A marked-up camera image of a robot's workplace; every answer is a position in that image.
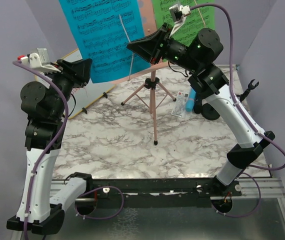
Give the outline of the pink music stand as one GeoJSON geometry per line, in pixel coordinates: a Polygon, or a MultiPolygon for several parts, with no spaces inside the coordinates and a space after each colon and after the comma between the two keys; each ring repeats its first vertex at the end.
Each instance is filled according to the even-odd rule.
{"type": "MultiPolygon", "coordinates": [[[[153,8],[153,3],[151,0],[138,0],[138,6],[141,16],[141,22],[143,26],[144,34],[150,35],[151,33],[155,32],[157,30],[156,26],[156,19],[155,19],[155,13],[153,8]]],[[[151,82],[155,82],[157,80],[156,78],[156,71],[163,69],[167,67],[168,64],[166,62],[163,62],[162,60],[158,64],[151,65],[149,68],[142,70],[140,72],[134,73],[128,77],[123,77],[114,81],[111,81],[110,83],[113,85],[117,85],[120,83],[123,83],[125,81],[129,81],[131,79],[140,77],[142,75],[150,74],[149,77],[146,79],[150,79],[151,82]]],[[[121,104],[124,106],[131,98],[134,96],[137,96],[147,107],[150,113],[150,116],[153,120],[153,143],[156,146],[158,144],[158,136],[157,136],[157,107],[163,102],[163,100],[169,96],[173,101],[176,100],[176,98],[164,87],[164,85],[159,82],[158,84],[152,84],[153,86],[149,89],[149,104],[144,102],[140,96],[138,96],[138,92],[141,91],[145,87],[145,82],[139,86],[129,97],[127,97],[124,101],[121,102],[121,104]],[[159,86],[161,89],[163,89],[166,93],[165,97],[160,101],[160,103],[157,105],[156,102],[156,89],[157,86],[159,86]]]]}

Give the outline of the green sheet music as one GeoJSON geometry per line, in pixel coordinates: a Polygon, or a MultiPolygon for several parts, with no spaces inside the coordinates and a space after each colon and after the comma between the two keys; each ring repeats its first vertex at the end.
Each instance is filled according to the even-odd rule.
{"type": "MultiPolygon", "coordinates": [[[[214,3],[213,0],[153,0],[153,12],[157,28],[160,28],[164,23],[175,25],[175,19],[170,13],[170,7],[181,4],[190,8],[196,5],[214,3]]],[[[172,35],[172,37],[189,46],[198,32],[203,28],[214,30],[215,27],[215,9],[212,6],[200,7],[191,10],[187,16],[181,15],[178,18],[178,23],[182,26],[172,35]]]]}

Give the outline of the blue sheet music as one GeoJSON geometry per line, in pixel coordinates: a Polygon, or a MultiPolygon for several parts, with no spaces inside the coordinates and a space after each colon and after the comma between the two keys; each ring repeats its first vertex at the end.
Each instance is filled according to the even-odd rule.
{"type": "Polygon", "coordinates": [[[144,37],[136,0],[61,0],[73,38],[83,59],[92,59],[94,84],[128,78],[151,65],[127,49],[144,37]]]}

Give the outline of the blue toy microphone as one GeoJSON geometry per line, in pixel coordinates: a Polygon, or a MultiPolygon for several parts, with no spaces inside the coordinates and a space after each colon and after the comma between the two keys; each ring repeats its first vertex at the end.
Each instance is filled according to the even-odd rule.
{"type": "Polygon", "coordinates": [[[191,112],[194,109],[196,95],[196,91],[191,88],[185,105],[186,112],[191,112]]]}

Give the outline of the black mic stand front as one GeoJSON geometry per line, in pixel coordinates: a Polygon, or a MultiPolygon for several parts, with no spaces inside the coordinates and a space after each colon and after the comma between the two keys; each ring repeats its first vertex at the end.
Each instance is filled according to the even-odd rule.
{"type": "Polygon", "coordinates": [[[243,102],[246,97],[250,94],[252,90],[254,90],[258,85],[259,81],[257,83],[254,83],[255,79],[252,79],[249,84],[247,85],[247,89],[242,94],[237,94],[237,98],[240,102],[243,102]]]}

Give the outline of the black microphone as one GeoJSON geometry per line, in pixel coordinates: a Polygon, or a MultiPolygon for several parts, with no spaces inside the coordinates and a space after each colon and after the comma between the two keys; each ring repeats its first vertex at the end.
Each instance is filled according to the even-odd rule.
{"type": "Polygon", "coordinates": [[[201,98],[197,98],[194,102],[193,111],[195,114],[201,114],[203,110],[203,103],[201,98]]]}

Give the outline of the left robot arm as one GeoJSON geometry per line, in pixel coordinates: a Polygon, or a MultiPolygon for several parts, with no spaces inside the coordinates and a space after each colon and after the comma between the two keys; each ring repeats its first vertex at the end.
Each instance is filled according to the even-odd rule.
{"type": "Polygon", "coordinates": [[[32,66],[31,58],[23,56],[14,65],[39,76],[43,82],[31,81],[20,92],[21,110],[28,120],[27,169],[20,206],[7,220],[6,227],[46,237],[60,231],[66,211],[77,197],[88,197],[93,191],[92,176],[75,172],[58,193],[50,195],[54,165],[68,120],[68,100],[73,89],[88,84],[92,60],[59,59],[55,63],[32,66]]]}

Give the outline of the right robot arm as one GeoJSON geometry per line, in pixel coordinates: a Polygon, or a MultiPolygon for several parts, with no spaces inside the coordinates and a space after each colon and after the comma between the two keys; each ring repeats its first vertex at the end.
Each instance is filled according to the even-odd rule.
{"type": "Polygon", "coordinates": [[[163,59],[189,71],[190,86],[231,129],[237,143],[227,153],[227,161],[212,183],[213,192],[223,196],[230,190],[230,183],[275,139],[275,134],[260,127],[242,103],[236,102],[229,79],[214,65],[224,47],[213,29],[201,29],[189,46],[170,37],[170,31],[171,26],[164,23],[156,32],[129,43],[127,49],[151,64],[163,59]]]}

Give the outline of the yellow framed whiteboard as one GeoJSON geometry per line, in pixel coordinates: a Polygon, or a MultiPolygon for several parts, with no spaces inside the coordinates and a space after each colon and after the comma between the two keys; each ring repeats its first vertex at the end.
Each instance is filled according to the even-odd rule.
{"type": "MultiPolygon", "coordinates": [[[[82,56],[80,51],[74,50],[73,52],[67,54],[62,58],[67,62],[75,62],[82,60],[82,56]]],[[[42,78],[35,75],[35,79],[37,82],[43,84],[44,88],[49,88],[50,85],[44,81],[42,78]]],[[[82,88],[73,88],[71,91],[71,95],[69,100],[67,101],[68,105],[68,119],[72,119],[76,115],[81,112],[85,112],[84,109],[88,108],[91,104],[97,101],[101,97],[108,97],[107,93],[114,87],[115,85],[111,82],[102,82],[102,83],[93,83],[90,79],[88,84],[82,88]]]]}

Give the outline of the white remote packet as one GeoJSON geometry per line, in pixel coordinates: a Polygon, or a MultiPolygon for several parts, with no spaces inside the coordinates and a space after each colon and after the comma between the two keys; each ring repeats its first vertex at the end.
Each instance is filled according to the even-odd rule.
{"type": "Polygon", "coordinates": [[[189,99],[189,94],[187,92],[179,91],[177,93],[176,101],[174,102],[171,115],[184,119],[187,114],[186,104],[187,104],[188,99],[189,99]]]}

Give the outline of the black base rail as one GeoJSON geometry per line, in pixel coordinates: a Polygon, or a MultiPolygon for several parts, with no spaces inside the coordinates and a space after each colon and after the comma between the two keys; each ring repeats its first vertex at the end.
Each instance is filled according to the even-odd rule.
{"type": "Polygon", "coordinates": [[[242,195],[238,181],[224,186],[214,177],[93,179],[89,183],[91,190],[110,189],[109,193],[97,191],[97,206],[106,209],[210,208],[211,200],[242,195]]]}

